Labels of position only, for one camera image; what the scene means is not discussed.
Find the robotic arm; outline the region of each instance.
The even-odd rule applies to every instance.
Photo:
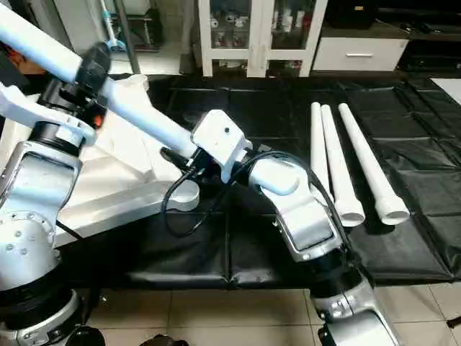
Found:
[[[323,345],[398,345],[370,283],[349,256],[333,205],[324,208],[310,193],[308,167],[289,154],[256,157],[251,142],[220,110],[206,114],[190,133],[147,101],[131,101],[137,99],[133,91],[107,78],[103,46],[82,60],[1,4],[0,18],[0,40],[68,83],[55,85],[65,107],[50,102],[56,93],[35,103],[15,86],[0,84],[0,113],[33,128],[0,180],[0,340],[5,345],[104,344],[99,331],[81,326],[80,300],[61,281],[53,239],[58,212],[81,169],[80,148],[93,144],[94,119],[105,107],[189,159],[189,166],[197,154],[206,155],[219,164],[223,182],[244,171],[239,182],[271,200],[292,258],[313,278],[311,298],[325,321],[319,332]]]

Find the pipe end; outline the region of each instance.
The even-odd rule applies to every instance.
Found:
[[[376,201],[375,208],[381,222],[385,225],[398,225],[410,217],[405,203],[396,195],[380,198]]]
[[[344,227],[355,227],[365,221],[365,212],[358,199],[337,200],[334,205]]]

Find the wall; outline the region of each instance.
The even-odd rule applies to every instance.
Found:
[[[76,53],[106,40],[98,0],[55,0],[55,5]]]

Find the floor tile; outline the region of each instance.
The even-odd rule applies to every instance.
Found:
[[[405,346],[457,346],[443,321],[397,323],[395,328]]]
[[[173,292],[170,327],[309,324],[302,290]]]
[[[155,329],[101,329],[107,346],[139,346],[157,334],[165,334],[165,328]]]
[[[457,344],[461,345],[461,326],[451,329],[451,332],[453,333]]]
[[[444,319],[427,285],[379,287],[375,293],[392,322]]]
[[[314,305],[310,299],[309,290],[304,290],[306,305],[308,306],[309,320],[310,324],[323,324],[323,321],[318,317],[317,312],[315,311]]]
[[[103,290],[90,325],[97,328],[166,327],[170,292]]]
[[[310,326],[172,328],[190,346],[314,346]]]
[[[461,283],[439,283],[429,288],[446,319],[461,316]]]

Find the silver metal housing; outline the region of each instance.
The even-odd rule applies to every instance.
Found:
[[[259,189],[277,210],[276,222],[293,259],[313,260],[339,248],[343,241],[325,207],[310,193],[305,170],[297,164],[287,164],[299,177],[295,191],[282,196],[263,187]]]
[[[40,323],[20,329],[9,330],[4,324],[0,325],[0,345],[4,346],[41,346],[50,341],[49,332],[66,322],[79,308],[80,300],[73,290],[69,302],[56,314]]]
[[[0,290],[31,283],[58,265],[56,218],[80,169],[74,156],[18,143],[0,180]]]
[[[328,298],[316,298],[311,296],[311,299],[319,317],[327,322],[330,330],[352,328],[352,330],[355,331],[356,327],[354,327],[355,324],[352,321],[362,321],[362,319],[366,318],[362,317],[359,319],[357,318],[357,315],[368,316],[366,319],[370,319],[369,314],[372,314],[376,317],[380,326],[382,326],[382,328],[387,332],[389,338],[392,340],[392,344],[379,344],[377,343],[378,339],[375,339],[374,345],[399,345],[395,330],[386,319],[384,311],[376,299],[375,292],[366,278],[362,278],[362,282],[358,286],[343,294]],[[370,325],[370,328],[372,327],[373,329],[377,328],[375,321],[363,321],[362,327],[366,325]],[[344,343],[338,345],[361,344]]]

